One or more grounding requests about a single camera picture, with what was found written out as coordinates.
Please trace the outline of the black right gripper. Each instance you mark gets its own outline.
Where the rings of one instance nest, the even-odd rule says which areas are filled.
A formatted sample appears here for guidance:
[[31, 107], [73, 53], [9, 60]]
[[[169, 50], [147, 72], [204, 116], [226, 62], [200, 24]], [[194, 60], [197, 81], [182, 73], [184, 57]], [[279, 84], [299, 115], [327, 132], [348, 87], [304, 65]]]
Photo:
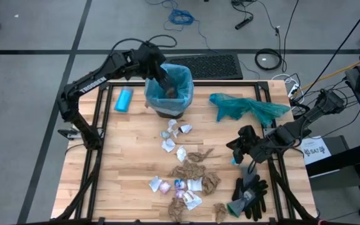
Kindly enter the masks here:
[[243, 154], [250, 155], [255, 162], [263, 163], [271, 157], [274, 149], [270, 146], [268, 138], [260, 138], [252, 126], [244, 126], [239, 131], [239, 139], [234, 139], [226, 144], [233, 151], [236, 164], [241, 164]]

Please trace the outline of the trash bin with blue liner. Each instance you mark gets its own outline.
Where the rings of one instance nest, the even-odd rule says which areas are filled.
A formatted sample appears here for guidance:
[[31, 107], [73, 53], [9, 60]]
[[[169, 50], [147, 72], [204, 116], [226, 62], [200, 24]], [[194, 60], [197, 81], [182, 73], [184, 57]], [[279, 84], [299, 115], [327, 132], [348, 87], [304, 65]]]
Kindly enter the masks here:
[[191, 71], [186, 66], [177, 64], [162, 64], [175, 84], [177, 98], [170, 99], [156, 80], [146, 80], [144, 95], [148, 107], [156, 110], [157, 108], [185, 111], [193, 101], [194, 83]]

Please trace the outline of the black plastic trash bin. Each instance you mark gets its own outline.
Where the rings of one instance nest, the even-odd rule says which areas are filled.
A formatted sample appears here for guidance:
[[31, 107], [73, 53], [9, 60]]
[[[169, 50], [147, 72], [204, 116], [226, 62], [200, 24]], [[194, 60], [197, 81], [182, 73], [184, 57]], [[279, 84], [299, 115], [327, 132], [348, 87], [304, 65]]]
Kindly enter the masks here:
[[157, 108], [155, 111], [159, 117], [166, 119], [179, 119], [184, 114], [184, 111], [165, 109], [165, 108]]

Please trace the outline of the teal plastic trash bag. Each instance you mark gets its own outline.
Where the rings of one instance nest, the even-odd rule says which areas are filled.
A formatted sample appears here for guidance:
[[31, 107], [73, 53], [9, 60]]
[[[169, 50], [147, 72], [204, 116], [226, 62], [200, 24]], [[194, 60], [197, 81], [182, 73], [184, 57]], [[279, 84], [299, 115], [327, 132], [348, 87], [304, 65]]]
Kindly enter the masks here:
[[291, 109], [283, 104], [238, 98], [224, 93], [211, 94], [209, 101], [218, 107], [217, 122], [225, 116], [239, 120], [244, 114], [252, 113], [264, 127], [271, 126], [276, 118], [280, 118]]

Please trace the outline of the pink white plastic wrappers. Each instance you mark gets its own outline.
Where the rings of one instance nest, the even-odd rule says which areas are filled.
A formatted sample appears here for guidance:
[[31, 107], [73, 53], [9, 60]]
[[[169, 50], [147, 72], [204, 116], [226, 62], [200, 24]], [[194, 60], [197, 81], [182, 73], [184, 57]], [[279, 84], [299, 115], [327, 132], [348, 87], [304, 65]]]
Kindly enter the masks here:
[[184, 161], [182, 166], [173, 168], [168, 176], [180, 179], [199, 179], [204, 176], [206, 167], [195, 162]]

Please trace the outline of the white square wrapper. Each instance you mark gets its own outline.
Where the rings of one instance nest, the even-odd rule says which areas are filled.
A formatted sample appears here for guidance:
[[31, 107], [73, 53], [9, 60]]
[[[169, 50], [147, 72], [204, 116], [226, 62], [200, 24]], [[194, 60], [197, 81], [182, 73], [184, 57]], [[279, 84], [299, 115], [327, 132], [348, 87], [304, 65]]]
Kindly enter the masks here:
[[187, 188], [190, 191], [202, 191], [203, 190], [202, 180], [203, 180], [202, 177], [200, 177], [198, 179], [188, 179], [187, 180]]

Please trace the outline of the white tissue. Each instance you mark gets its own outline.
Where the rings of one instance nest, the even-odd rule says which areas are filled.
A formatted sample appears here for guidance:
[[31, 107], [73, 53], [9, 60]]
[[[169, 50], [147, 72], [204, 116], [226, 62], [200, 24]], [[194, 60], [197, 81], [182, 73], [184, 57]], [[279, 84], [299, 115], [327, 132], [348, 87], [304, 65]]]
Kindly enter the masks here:
[[177, 159], [182, 163], [186, 156], [187, 156], [187, 152], [184, 148], [184, 146], [179, 146], [179, 148], [177, 149], [177, 152], [176, 152], [176, 156], [177, 156]]

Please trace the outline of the small white paper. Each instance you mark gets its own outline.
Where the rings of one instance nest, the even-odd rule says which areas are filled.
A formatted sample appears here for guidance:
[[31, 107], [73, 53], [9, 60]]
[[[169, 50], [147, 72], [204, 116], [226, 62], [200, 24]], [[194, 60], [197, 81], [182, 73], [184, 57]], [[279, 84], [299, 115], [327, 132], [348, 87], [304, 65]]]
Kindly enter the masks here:
[[160, 179], [158, 176], [155, 176], [155, 177], [149, 182], [149, 187], [152, 189], [152, 191], [153, 191], [154, 193], [159, 189], [162, 181], [163, 181], [163, 180]]

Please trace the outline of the blue trash bag roll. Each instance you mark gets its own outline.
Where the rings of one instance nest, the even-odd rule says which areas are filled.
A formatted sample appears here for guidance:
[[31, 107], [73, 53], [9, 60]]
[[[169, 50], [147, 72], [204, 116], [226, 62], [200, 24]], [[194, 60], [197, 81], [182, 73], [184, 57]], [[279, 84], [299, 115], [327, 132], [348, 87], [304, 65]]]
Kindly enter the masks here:
[[114, 107], [116, 111], [122, 113], [128, 112], [129, 105], [131, 103], [131, 99], [133, 96], [133, 91], [134, 91], [133, 88], [129, 86], [125, 86], [121, 89], [121, 92]]

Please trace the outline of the black grey work glove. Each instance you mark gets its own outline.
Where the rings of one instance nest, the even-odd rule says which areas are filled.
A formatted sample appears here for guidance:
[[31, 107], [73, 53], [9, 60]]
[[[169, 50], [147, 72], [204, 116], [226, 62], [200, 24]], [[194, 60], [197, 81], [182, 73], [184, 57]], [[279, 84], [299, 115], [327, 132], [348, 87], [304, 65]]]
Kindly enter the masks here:
[[248, 219], [258, 221], [262, 213], [266, 212], [264, 196], [267, 194], [267, 182], [262, 180], [255, 170], [248, 172], [246, 167], [242, 168], [241, 189], [239, 197], [243, 200], [242, 210]]
[[264, 196], [268, 193], [267, 188], [267, 181], [258, 175], [247, 184], [244, 184], [242, 178], [237, 178], [232, 201], [226, 205], [229, 214], [239, 218], [244, 212], [247, 219], [262, 219], [266, 212]]

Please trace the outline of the black perforated floor mat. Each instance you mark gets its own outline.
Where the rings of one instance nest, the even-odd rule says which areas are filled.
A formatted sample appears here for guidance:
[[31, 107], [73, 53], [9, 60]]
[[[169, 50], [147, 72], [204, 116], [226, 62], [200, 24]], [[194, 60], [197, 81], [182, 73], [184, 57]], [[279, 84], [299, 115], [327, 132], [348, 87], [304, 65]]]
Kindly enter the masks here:
[[238, 56], [236, 54], [199, 54], [189, 56], [169, 56], [169, 64], [186, 66], [194, 80], [242, 80]]

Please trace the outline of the white printed label sheet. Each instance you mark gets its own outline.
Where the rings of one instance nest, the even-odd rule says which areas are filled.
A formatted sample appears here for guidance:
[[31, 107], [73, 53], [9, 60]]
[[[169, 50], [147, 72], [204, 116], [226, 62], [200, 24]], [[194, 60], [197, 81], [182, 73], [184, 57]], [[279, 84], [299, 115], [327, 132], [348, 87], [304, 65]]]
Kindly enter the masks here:
[[315, 163], [331, 156], [324, 139], [321, 136], [315, 136], [302, 140], [301, 151], [304, 154], [305, 165]]

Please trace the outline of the white power strip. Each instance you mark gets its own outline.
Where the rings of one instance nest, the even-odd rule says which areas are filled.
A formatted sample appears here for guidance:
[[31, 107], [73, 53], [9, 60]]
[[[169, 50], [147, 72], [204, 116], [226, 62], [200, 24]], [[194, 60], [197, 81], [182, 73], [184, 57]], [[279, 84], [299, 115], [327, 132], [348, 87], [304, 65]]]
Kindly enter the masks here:
[[300, 85], [299, 85], [298, 83], [295, 83], [295, 84], [292, 86], [291, 90], [289, 91], [288, 97], [289, 97], [289, 98], [292, 98], [292, 96], [298, 91], [299, 88], [300, 88]]

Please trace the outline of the black power strip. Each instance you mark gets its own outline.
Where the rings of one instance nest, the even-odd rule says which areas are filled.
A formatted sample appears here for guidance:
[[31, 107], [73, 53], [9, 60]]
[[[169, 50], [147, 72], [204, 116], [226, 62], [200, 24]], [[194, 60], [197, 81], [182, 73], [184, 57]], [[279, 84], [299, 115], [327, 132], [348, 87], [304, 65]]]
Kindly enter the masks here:
[[253, 19], [254, 19], [253, 16], [246, 17], [243, 21], [241, 21], [240, 23], [238, 23], [237, 25], [235, 25], [234, 28], [235, 28], [236, 30], [239, 30], [239, 29], [241, 29], [242, 27], [244, 27], [245, 25], [247, 25], [248, 23], [250, 23]]

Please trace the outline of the thin black pole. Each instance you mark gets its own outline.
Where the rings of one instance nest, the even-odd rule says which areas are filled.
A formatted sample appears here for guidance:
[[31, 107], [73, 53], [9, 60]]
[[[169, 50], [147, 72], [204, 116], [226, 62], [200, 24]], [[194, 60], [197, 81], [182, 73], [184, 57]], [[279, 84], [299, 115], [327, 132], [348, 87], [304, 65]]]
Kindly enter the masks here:
[[335, 50], [334, 54], [331, 56], [330, 60], [327, 62], [327, 64], [325, 65], [323, 70], [320, 72], [320, 74], [317, 76], [317, 78], [311, 84], [308, 84], [306, 87], [302, 88], [299, 92], [297, 92], [296, 94], [293, 95], [295, 101], [299, 101], [300, 99], [302, 99], [313, 88], [313, 86], [316, 83], [323, 80], [322, 76], [324, 75], [324, 73], [326, 72], [326, 70], [328, 69], [328, 67], [330, 66], [332, 61], [334, 60], [334, 58], [340, 52], [342, 47], [345, 45], [347, 40], [351, 37], [352, 33], [355, 31], [355, 29], [358, 27], [359, 24], [360, 24], [360, 17], [357, 20], [357, 22], [355, 23], [355, 25], [352, 27], [352, 29], [348, 32], [347, 36], [344, 38], [344, 40], [339, 45], [339, 47]]

